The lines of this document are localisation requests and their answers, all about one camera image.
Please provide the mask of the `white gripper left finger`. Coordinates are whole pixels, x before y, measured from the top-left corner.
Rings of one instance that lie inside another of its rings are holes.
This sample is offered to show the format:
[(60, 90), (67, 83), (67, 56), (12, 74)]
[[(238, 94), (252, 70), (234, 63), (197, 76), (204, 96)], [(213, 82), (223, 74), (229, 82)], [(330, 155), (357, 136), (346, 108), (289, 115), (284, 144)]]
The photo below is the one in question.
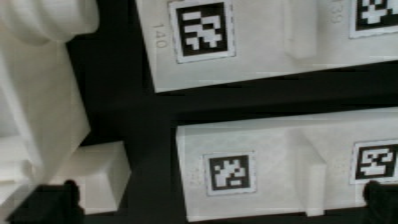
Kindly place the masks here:
[(5, 218), (7, 224), (83, 224), (79, 188), (72, 180), (39, 185)]

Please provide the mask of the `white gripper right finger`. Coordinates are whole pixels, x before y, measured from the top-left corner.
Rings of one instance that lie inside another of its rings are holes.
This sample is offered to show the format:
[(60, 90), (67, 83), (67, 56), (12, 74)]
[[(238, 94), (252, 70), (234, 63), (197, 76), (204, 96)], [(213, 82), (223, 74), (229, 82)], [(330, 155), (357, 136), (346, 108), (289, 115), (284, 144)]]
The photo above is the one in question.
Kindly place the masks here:
[(366, 202), (362, 224), (398, 224), (398, 184), (369, 181), (362, 197)]

